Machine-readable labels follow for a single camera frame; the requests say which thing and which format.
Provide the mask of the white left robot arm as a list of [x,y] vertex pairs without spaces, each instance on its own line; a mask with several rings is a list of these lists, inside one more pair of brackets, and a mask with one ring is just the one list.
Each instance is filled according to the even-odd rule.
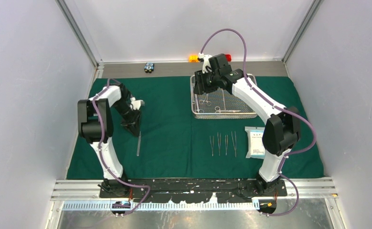
[[121,116],[120,125],[139,137],[143,100],[136,99],[122,83],[105,86],[95,96],[77,103],[78,134],[93,148],[103,170],[100,188],[123,198],[132,185],[127,182],[113,144],[114,123],[111,110]]

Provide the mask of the green surgical drape cloth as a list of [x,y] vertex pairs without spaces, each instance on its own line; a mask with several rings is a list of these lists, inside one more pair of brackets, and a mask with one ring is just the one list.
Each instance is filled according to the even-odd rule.
[[[287,77],[256,77],[258,86],[273,99],[288,107],[295,106],[307,118],[293,82]],[[120,79],[137,99],[141,108],[142,134],[140,155],[138,138],[121,125],[121,116],[112,111],[113,144],[128,178],[254,178],[262,165],[260,159],[245,158],[246,126],[262,127],[259,117],[250,119],[207,120],[194,118],[191,111],[190,76]],[[237,157],[231,132],[236,132]],[[222,135],[218,155],[217,132]],[[228,154],[224,137],[229,135]],[[212,156],[210,136],[215,136]],[[291,155],[282,168],[288,178],[320,178],[324,166],[318,147]],[[78,137],[67,179],[102,179],[103,170],[95,151]]]

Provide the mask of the white sterile packet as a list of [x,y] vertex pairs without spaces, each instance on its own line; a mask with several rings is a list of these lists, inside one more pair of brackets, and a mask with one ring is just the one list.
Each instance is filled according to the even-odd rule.
[[264,127],[246,126],[245,131],[248,138],[248,150],[246,158],[264,159],[265,148],[262,142]]

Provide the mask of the long steel probe rod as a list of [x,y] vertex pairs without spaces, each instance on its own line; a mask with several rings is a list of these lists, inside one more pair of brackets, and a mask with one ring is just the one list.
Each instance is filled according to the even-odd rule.
[[137,153],[136,153],[136,156],[139,156],[139,155],[140,155],[141,138],[142,138],[142,134],[141,134],[141,131],[140,131],[140,132],[139,132],[139,136],[138,136],[138,143],[137,143]]

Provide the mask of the steel needle holder clamp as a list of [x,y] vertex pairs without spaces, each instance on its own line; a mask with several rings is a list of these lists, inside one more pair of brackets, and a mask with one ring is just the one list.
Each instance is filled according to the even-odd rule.
[[225,155],[227,155],[228,154],[228,146],[229,146],[229,135],[225,135],[224,143],[225,143]]

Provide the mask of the metal mesh instrument tray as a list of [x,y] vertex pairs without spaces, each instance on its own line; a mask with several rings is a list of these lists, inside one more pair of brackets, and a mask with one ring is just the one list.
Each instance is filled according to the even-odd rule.
[[206,94],[193,93],[195,78],[190,77],[191,111],[196,119],[248,119],[257,117],[257,113],[245,102],[223,89],[209,93],[211,106],[199,104]]

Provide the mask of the blue owl toy block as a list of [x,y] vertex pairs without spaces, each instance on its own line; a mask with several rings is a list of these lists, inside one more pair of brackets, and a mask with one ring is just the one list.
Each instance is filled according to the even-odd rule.
[[146,73],[152,73],[154,71],[155,64],[152,62],[147,62],[144,67],[144,71]]

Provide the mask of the yellow toy block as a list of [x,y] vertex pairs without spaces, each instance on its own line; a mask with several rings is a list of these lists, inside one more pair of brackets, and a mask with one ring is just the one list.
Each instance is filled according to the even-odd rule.
[[198,55],[189,55],[188,62],[199,62]]

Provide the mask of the steel surgical forceps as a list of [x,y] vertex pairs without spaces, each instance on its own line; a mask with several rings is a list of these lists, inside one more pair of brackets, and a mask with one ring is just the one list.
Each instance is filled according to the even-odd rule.
[[210,139],[210,146],[211,146],[212,156],[214,156],[214,142],[215,142],[215,137],[214,136],[210,136],[209,139]]

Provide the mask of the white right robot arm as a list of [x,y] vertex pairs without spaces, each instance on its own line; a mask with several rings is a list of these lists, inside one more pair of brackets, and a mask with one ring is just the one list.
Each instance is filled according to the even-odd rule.
[[280,179],[279,167],[283,156],[291,152],[301,137],[298,109],[293,106],[285,108],[265,94],[243,70],[232,69],[223,53],[215,56],[199,53],[197,59],[203,66],[194,73],[195,94],[226,90],[246,103],[264,122],[262,143],[265,157],[255,185],[260,195],[268,196]]

